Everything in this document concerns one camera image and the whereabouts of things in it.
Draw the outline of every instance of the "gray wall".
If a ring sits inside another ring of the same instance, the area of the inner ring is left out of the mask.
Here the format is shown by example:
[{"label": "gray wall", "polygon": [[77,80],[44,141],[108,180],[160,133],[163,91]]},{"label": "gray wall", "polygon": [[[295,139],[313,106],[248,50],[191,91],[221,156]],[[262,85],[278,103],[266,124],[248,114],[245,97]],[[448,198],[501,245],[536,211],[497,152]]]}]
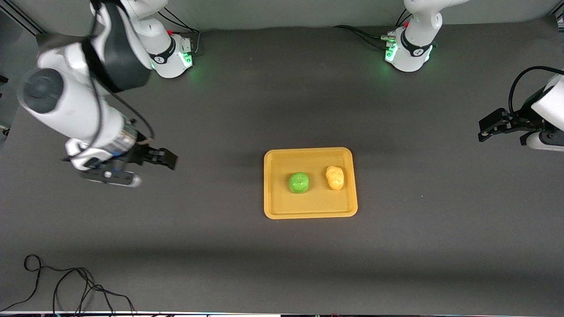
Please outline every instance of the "gray wall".
[{"label": "gray wall", "polygon": [[9,79],[0,86],[0,125],[10,127],[19,103],[16,88],[21,77],[36,65],[37,43],[35,37],[0,12],[0,74]]},{"label": "gray wall", "polygon": [[[51,32],[87,33],[87,0],[14,0]],[[549,12],[558,0],[472,0],[443,11],[447,24],[527,21]],[[272,27],[328,27],[336,24],[392,25],[402,0],[170,0],[171,9],[201,30]],[[165,22],[172,30],[178,27]]]}]

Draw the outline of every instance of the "toy fruit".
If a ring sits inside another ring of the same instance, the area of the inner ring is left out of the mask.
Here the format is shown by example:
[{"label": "toy fruit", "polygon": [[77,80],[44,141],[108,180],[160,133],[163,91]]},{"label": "toy fruit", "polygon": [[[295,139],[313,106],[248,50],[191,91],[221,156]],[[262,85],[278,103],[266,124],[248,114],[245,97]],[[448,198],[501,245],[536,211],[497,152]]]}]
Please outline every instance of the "toy fruit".
[{"label": "toy fruit", "polygon": [[340,190],[345,184],[345,175],[342,168],[329,166],[325,172],[325,177],[327,177],[329,187],[334,190]]},{"label": "toy fruit", "polygon": [[292,193],[304,193],[310,186],[310,178],[305,173],[297,172],[290,176],[288,185]]}]

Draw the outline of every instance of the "yellow fruit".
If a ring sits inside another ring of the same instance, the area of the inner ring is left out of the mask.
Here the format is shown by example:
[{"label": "yellow fruit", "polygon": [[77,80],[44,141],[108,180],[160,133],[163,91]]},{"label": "yellow fruit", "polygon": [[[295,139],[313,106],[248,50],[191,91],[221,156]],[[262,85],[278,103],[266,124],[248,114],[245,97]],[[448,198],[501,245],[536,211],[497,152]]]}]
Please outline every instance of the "yellow fruit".
[{"label": "yellow fruit", "polygon": [[325,177],[327,177],[329,187],[336,191],[343,188],[343,185],[345,184],[345,175],[342,168],[329,166],[325,172]]}]

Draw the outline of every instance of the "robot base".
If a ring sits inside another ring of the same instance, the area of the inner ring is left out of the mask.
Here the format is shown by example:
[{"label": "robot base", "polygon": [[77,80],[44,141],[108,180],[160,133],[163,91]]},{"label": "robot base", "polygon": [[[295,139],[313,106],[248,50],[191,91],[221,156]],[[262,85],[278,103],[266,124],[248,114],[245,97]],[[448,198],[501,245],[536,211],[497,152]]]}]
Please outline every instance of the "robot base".
[{"label": "robot base", "polygon": [[171,35],[176,42],[176,51],[164,64],[153,63],[158,75],[164,78],[174,78],[182,75],[184,71],[192,67],[192,42],[189,38],[180,35]]},{"label": "robot base", "polygon": [[[405,27],[399,27],[394,31],[388,32],[388,36],[394,36],[399,39]],[[433,47],[431,46],[427,52],[424,52],[421,56],[413,57],[407,48],[405,48],[401,41],[396,41],[391,44],[391,46],[386,51],[384,60],[392,64],[395,68],[402,72],[415,72],[419,70],[423,64],[429,60],[429,54]]]}]

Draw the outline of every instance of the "green fruit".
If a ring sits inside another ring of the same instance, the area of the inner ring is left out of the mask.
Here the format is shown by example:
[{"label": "green fruit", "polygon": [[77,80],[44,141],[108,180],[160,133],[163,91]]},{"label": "green fruit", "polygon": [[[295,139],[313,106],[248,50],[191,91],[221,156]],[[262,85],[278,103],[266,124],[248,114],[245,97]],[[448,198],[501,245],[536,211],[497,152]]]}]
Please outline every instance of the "green fruit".
[{"label": "green fruit", "polygon": [[290,176],[288,185],[292,193],[304,193],[310,187],[310,178],[305,173],[297,172]]}]

